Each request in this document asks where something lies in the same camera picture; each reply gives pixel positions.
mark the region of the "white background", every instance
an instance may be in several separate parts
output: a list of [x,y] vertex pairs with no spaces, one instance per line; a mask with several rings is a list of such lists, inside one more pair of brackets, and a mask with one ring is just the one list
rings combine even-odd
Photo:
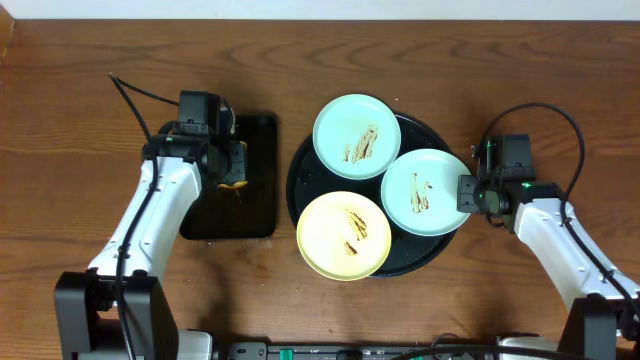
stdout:
[[640,20],[640,0],[0,0],[15,19]]

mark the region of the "green tape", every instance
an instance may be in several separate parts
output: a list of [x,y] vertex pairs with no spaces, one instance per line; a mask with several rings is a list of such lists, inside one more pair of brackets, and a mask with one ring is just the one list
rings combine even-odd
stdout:
[[293,350],[280,349],[280,360],[293,360]]

